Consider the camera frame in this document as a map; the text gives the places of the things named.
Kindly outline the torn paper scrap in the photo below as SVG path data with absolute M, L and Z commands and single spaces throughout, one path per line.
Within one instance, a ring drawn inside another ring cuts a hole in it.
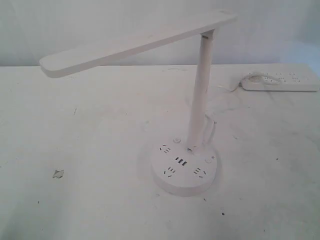
M 61 170 L 56 169 L 52 175 L 52 178 L 53 179 L 61 179 L 63 176 L 64 176 L 64 170 L 63 169 L 61 169 Z

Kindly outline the white power strip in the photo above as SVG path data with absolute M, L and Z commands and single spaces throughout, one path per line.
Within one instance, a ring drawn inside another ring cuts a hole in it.
M 240 85 L 246 91 L 257 92 L 318 92 L 320 80 L 317 76 L 303 76 L 296 73 L 280 73 L 275 75 L 252 72 L 244 76 Z

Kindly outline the white desk lamp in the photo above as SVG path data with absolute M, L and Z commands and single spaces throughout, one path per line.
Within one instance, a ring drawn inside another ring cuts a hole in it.
M 155 183 L 172 195 L 190 197 L 206 191 L 216 176 L 217 154 L 210 146 L 212 139 L 205 136 L 208 128 L 216 128 L 206 115 L 212 48 L 219 28 L 235 19 L 228 10 L 212 10 L 110 43 L 91 43 L 51 54 L 41 58 L 39 65 L 48 77 L 60 78 L 199 35 L 187 136 L 160 142 L 149 156 Z

